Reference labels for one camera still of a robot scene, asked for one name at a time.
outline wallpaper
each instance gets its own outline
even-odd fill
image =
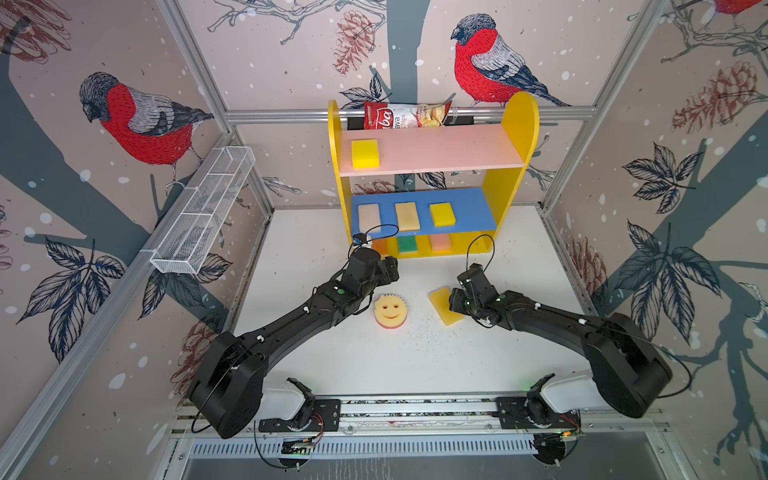
[[[384,98],[498,106],[515,89],[547,105],[592,104],[643,3],[180,2],[230,110]]]
[[[598,311],[692,370],[654,406],[700,478],[768,474],[763,3],[673,0],[552,212]]]
[[[541,124],[538,145],[515,196],[516,202],[538,202],[544,198],[581,124],[580,121]],[[264,187],[276,208],[339,205],[326,124],[244,124],[238,125],[237,130],[243,142],[253,149]],[[484,170],[371,175],[355,177],[351,185],[354,195],[364,195],[480,187],[484,178]]]
[[[153,2],[0,12],[5,441],[220,133]]]
[[[199,275],[152,271],[21,478],[154,474],[184,393],[242,293],[261,211],[244,188]]]

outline yellow side panel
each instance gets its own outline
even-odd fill
[[[344,215],[346,238],[352,243],[352,229],[349,222],[352,219],[352,189],[349,186],[349,177],[339,176],[339,154],[341,153],[341,116],[339,105],[335,100],[328,102],[328,137],[331,147],[331,159],[333,160],[333,173],[336,175],[336,187],[339,189],[339,201]]]
[[[485,172],[482,190],[493,218],[496,220],[494,238],[502,228],[509,207],[515,199],[520,183],[525,176],[525,169],[531,163],[531,157],[538,142],[538,104],[533,95],[524,91],[513,95],[507,102],[502,118],[502,127],[512,140],[515,150],[525,162],[523,168],[500,168]]]

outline blue shelf board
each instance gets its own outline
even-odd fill
[[[421,230],[400,232],[397,237],[415,235],[434,235],[437,233],[464,233],[496,230],[493,214],[485,201],[481,188],[452,188],[450,190],[423,190],[400,192],[397,194],[373,194],[352,196],[352,234],[360,233],[357,207],[359,205],[378,204],[381,223],[397,225],[395,204],[414,202],[419,214]],[[450,203],[456,224],[451,227],[435,227],[429,205]],[[378,233],[371,233],[372,238],[387,237],[395,231],[394,227],[382,227]]]

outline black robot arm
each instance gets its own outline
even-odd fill
[[[346,269],[318,286],[292,312],[237,338],[221,333],[203,357],[187,397],[222,439],[236,435],[259,410],[264,377],[275,364],[312,336],[355,314],[377,286],[398,278],[397,259],[382,260],[374,250],[356,249]]]
[[[522,293],[498,294],[482,266],[473,263],[458,276],[451,310],[483,326],[532,333],[585,357],[605,402],[619,413],[639,418],[672,379],[659,352],[640,341],[641,330],[620,313],[609,318],[583,316],[541,305]]]

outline white wire basket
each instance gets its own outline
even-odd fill
[[[224,147],[150,262],[162,273],[200,272],[255,159],[248,147]]]

